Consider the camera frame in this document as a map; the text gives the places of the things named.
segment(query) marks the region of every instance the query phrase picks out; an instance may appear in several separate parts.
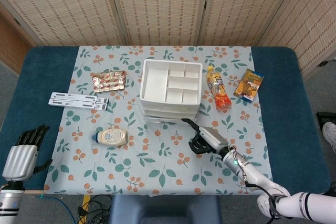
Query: gray floor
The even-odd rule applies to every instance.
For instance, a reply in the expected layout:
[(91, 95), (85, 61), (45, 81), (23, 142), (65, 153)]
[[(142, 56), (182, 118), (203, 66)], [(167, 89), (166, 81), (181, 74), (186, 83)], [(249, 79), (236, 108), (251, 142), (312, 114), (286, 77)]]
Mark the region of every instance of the gray floor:
[[(336, 112), (336, 61), (330, 62), (319, 72), (306, 81), (308, 98), (312, 112)], [(0, 65), (0, 125), (8, 110), (17, 78)], [(329, 144), (320, 134), (320, 141), (328, 163), (332, 181), (336, 181), (336, 155)], [(25, 195), (23, 205), (19, 212), (18, 223), (71, 223), (66, 210), (59, 202), (39, 199), (36, 195)], [(56, 195), (67, 204), (75, 218), (78, 218), (77, 208), (82, 202), (80, 195)], [(267, 223), (256, 205), (255, 196), (223, 196), (220, 200), (223, 223)], [(285, 223), (316, 223), (306, 220), (277, 220), (277, 224)]]

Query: white robotic arm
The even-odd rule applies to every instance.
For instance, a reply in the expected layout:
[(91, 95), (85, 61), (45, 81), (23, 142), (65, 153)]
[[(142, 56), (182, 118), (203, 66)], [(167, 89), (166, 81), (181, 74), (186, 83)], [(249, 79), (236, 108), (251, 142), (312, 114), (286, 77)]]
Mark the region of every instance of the white robotic arm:
[(189, 119), (182, 119), (196, 131), (189, 146), (196, 154), (213, 152), (222, 157), (224, 164), (235, 173), (246, 187), (264, 191), (258, 197), (258, 207), (267, 217), (305, 218), (325, 224), (336, 223), (336, 198), (326, 195), (297, 193), (290, 195), (282, 186), (270, 181), (235, 148), (210, 127), (199, 127)]
[(39, 148), (48, 129), (48, 126), (41, 125), (34, 130), (24, 132), (9, 151), (2, 173), (7, 184), (0, 188), (1, 224), (15, 223), (25, 192), (23, 182), (29, 180), (32, 174), (48, 168), (53, 161), (49, 159), (45, 164), (35, 167)]

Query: snack package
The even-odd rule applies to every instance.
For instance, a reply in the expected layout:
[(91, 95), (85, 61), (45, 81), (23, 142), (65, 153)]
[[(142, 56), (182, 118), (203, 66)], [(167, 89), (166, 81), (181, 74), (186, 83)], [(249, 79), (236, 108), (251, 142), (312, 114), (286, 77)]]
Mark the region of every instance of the snack package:
[(95, 73), (92, 76), (93, 90), (95, 93), (113, 90), (122, 90), (125, 88), (126, 72), (111, 71)]
[(247, 69), (233, 95), (240, 97), (244, 101), (252, 102), (263, 79), (264, 76), (262, 74)]

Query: orange flower pattern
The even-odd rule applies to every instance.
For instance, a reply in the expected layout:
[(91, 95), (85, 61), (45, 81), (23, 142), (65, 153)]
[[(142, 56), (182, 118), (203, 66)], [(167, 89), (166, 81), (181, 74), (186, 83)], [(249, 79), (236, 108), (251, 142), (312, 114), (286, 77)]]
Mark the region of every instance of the orange flower pattern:
[[(69, 78), (68, 93), (108, 98), (106, 111), (64, 108), (53, 162), (45, 182), (48, 194), (245, 195), (259, 194), (232, 173), (221, 157), (194, 154), (190, 127), (147, 123), (139, 98), (145, 59), (203, 64), (201, 105), (197, 124), (222, 135), (265, 176), (271, 177), (258, 96), (247, 103), (233, 93), (247, 68), (254, 69), (249, 47), (213, 46), (83, 46)], [(208, 66), (220, 72), (231, 109), (218, 112), (205, 75)], [(124, 70), (124, 90), (94, 93), (92, 75)], [(107, 146), (96, 134), (125, 129), (127, 143)]]

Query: silver robotic hand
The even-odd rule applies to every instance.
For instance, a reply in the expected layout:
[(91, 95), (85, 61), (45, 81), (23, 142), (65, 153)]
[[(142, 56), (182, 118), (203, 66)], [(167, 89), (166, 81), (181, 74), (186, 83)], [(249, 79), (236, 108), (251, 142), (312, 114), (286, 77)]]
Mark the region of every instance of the silver robotic hand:
[(38, 151), (48, 129), (48, 126), (41, 125), (34, 130), (24, 132), (9, 151), (2, 173), (7, 184), (0, 189), (1, 224), (15, 223), (25, 192), (24, 181), (48, 168), (53, 161), (49, 159), (45, 164), (35, 167)]
[(246, 187), (259, 188), (264, 193), (258, 197), (259, 210), (271, 220), (278, 218), (304, 218), (325, 224), (336, 223), (336, 197), (297, 193), (290, 195), (282, 186), (270, 181), (250, 162), (246, 161), (235, 148), (210, 127), (200, 127), (190, 119), (182, 119), (196, 131), (189, 146), (196, 154), (216, 153), (224, 164)]

